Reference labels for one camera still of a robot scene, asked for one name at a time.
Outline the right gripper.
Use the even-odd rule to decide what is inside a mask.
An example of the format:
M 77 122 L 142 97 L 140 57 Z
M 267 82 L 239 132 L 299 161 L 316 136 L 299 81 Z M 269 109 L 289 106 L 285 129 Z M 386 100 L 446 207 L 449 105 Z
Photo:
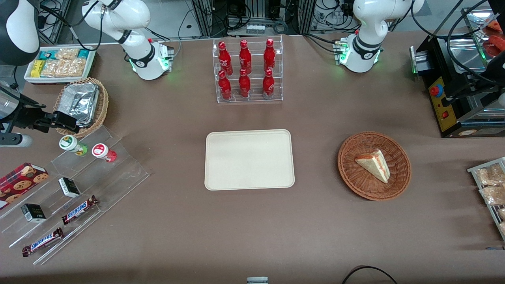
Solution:
M 16 91 L 1 90 L 1 132 L 10 133 L 14 127 L 31 127 L 43 133 L 48 133 L 50 128 L 63 128 L 71 133 L 78 133 L 77 120 L 63 112 L 45 113 L 37 119 L 40 108 L 44 104 L 22 95 Z

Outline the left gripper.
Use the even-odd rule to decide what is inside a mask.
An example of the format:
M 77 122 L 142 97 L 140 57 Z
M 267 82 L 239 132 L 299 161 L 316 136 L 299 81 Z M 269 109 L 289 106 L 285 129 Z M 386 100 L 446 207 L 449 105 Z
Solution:
M 468 75 L 470 90 L 487 90 L 488 92 L 498 91 L 500 96 L 498 102 L 500 106 L 505 107 L 505 51 L 500 52 L 494 57 L 487 66 L 486 78 L 485 76 Z M 444 92 L 444 97 L 441 99 L 441 105 L 448 107 L 455 103 L 457 100 L 466 102 L 470 108 L 477 108 L 480 106 L 478 99 L 475 98 L 476 92 Z

